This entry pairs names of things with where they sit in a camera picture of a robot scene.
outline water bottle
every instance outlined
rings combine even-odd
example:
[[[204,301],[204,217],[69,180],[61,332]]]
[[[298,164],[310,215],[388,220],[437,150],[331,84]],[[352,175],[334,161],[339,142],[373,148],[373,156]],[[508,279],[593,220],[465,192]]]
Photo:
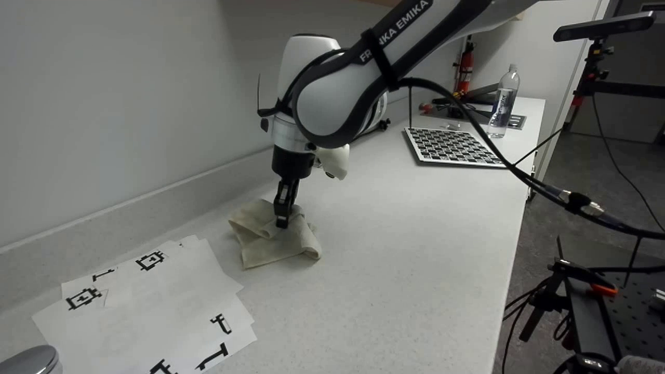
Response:
[[[487,124],[487,134],[490,138],[503,138],[505,129],[508,128],[510,113],[513,111],[513,104],[517,97],[519,89],[519,75],[517,75],[517,65],[510,64],[508,73],[499,81],[494,106],[492,107],[492,116]]]

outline checkerboard calibration board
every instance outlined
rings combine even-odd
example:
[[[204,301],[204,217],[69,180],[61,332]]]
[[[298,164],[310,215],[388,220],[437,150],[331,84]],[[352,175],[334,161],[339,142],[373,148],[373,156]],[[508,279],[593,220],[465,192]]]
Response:
[[[470,132],[433,128],[404,130],[422,162],[505,168],[498,157]]]

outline gray wall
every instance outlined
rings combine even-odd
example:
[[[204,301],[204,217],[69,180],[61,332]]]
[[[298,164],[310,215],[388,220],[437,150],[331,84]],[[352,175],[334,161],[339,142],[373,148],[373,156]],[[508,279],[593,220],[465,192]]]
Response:
[[[636,13],[647,0],[623,0],[618,15]],[[647,31],[612,35],[607,45],[615,54],[600,63],[608,69],[608,81],[665,85],[665,24],[657,23]],[[598,115],[605,136],[653,142],[665,122],[665,101],[612,94],[596,95]],[[575,119],[571,131],[598,135],[596,118],[589,98]]]
[[[498,82],[508,66],[517,63],[521,79],[518,95],[547,100],[539,135],[539,141],[544,140],[563,123],[559,113],[570,105],[571,85],[577,81],[574,75],[581,74],[576,73],[576,67],[584,49],[584,41],[555,43],[552,35],[562,25],[602,17],[607,4],[607,0],[541,1],[526,10],[522,21],[474,35],[477,47],[471,87]],[[547,171],[556,138],[551,143],[536,157],[539,178]]]
[[[388,10],[351,0],[0,1],[0,246],[270,146],[257,75],[261,104],[272,105],[289,36],[349,46]],[[414,74],[450,85],[457,51],[440,49]]]

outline black symbol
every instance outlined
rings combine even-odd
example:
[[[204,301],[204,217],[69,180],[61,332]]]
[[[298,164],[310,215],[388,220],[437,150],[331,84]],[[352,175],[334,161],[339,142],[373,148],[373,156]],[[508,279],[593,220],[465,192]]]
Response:
[[[136,260],[136,263],[141,267],[141,270],[148,271],[154,268],[158,263],[164,262],[165,258],[166,257],[161,251],[155,251]]]
[[[196,369],[199,369],[200,371],[205,370],[205,364],[209,363],[210,361],[216,359],[217,357],[224,355],[224,357],[229,355],[229,351],[226,350],[226,344],[222,343],[219,345],[221,348],[218,352],[215,352],[212,356],[208,357],[207,359],[204,359],[201,361],[201,363],[196,367]]]
[[[96,288],[84,288],[83,291],[66,298],[65,301],[69,304],[69,310],[74,310],[92,303],[98,297],[102,297],[102,294]]]
[[[169,367],[171,367],[171,365],[164,365],[164,360],[161,360],[160,362],[157,363],[157,365],[152,367],[152,369],[150,370],[150,374],[156,374],[156,373],[178,374],[178,373],[171,373],[168,369]]]
[[[105,272],[103,272],[101,274],[94,274],[92,276],[92,281],[97,281],[99,278],[105,276],[106,274],[111,274],[112,272],[115,272],[115,271],[116,271],[115,269],[109,269],[109,270],[106,270]]]
[[[217,317],[215,319],[210,320],[212,323],[218,323],[219,326],[221,327],[221,330],[226,333],[226,335],[229,335],[231,333],[231,326],[229,326],[229,323],[226,322],[224,319],[224,316],[220,313],[217,314]]]

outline fire extinguisher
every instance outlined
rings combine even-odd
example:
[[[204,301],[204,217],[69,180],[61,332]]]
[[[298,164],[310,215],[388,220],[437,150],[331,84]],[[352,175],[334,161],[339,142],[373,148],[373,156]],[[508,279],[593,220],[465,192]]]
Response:
[[[466,48],[462,57],[460,58],[460,63],[455,64],[458,67],[458,83],[456,92],[460,96],[464,96],[469,92],[469,84],[471,82],[471,74],[473,73],[473,47],[474,44],[471,43],[471,36],[466,39]]]

